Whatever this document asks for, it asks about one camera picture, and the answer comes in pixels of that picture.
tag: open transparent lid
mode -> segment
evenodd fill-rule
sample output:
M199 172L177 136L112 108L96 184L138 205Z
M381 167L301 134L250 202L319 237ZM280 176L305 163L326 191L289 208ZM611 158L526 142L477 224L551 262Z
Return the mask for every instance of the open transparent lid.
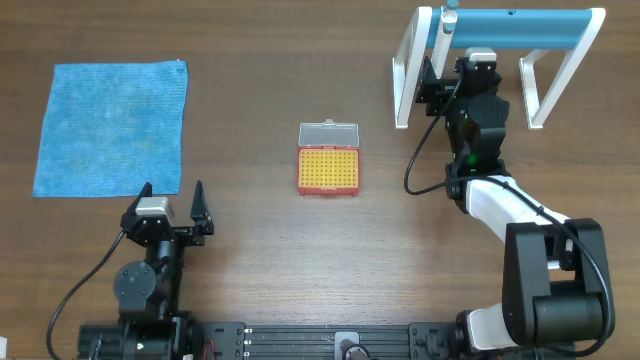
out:
M322 123L302 123L298 146L358 147L358 124L334 123L332 119Z

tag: wooden table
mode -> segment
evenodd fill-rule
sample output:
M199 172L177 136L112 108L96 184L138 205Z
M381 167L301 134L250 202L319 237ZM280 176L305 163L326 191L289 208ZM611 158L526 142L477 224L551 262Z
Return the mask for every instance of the wooden table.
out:
M67 291L103 256L132 201L34 199L53 65L186 60L183 174L171 198L189 223L196 180L217 225L187 251L181 308L254 324L452 321L500 301L503 245L443 190L413 197L404 169L429 119L393 127L391 58L425 1L4 1L0 3L0 335L12 357L44 358L45 331ZM609 5L591 51L544 130L525 121L517 59L500 52L511 102L502 157L553 210L604 228L616 330L593 358L638 358L640 3L484 1L478 7ZM441 2L431 2L439 6ZM561 55L537 64L547 88ZM301 122L360 125L359 197L300 197ZM438 127L412 186L444 178ZM54 345L75 356L80 324L113 322L112 282L144 250L125 241L68 303Z

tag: white stand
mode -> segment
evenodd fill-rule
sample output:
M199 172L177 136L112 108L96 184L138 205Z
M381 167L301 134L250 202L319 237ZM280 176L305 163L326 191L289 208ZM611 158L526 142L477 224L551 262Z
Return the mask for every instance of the white stand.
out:
M538 90L536 87L533 64L536 60L544 56L548 50L533 50L529 55L520 59L520 73L522 76L522 89L524 94L525 108L527 111L527 123L530 129L541 129L547 116L558 101L560 94L569 83L571 76L575 73L584 55L591 47L602 22L606 16L606 11L602 8L591 9L592 16L589 25L582 33L578 44L573 50L567 51L562 61L562 65L542 100L538 102ZM393 58L393 102L395 112L396 129L406 129L409 126L409 113L413 104L416 86L422 60L426 52L427 38L429 37L429 27L431 26L430 7L419 7L413 15L409 27L402 38L402 43L398 49L396 57ZM441 30L442 19L438 26ZM444 60L451 42L451 35L442 36L440 31L436 37L436 47L434 48L434 67L437 65L442 73Z
M578 65L584 58L584 55L591 47L593 40L598 35L602 22L606 16L606 11L602 8L591 9L592 16L589 25L582 33L578 45L575 49L567 51L562 60L560 70L556 74L547 95L542 100L542 104L538 103L538 89L536 87L536 77L533 72L533 64L536 60L543 57L549 50L533 50L529 55L520 59L520 75L522 76L522 92L524 93L524 102L527 109L527 123L529 129L542 129L542 124L549 116L551 109L558 101L560 94L569 83L569 80L576 72Z

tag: blue cloth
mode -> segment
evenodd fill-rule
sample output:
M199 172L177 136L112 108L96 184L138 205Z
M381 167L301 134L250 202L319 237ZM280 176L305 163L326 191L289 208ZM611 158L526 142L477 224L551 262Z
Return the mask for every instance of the blue cloth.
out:
M56 65L34 197L177 194L187 64Z

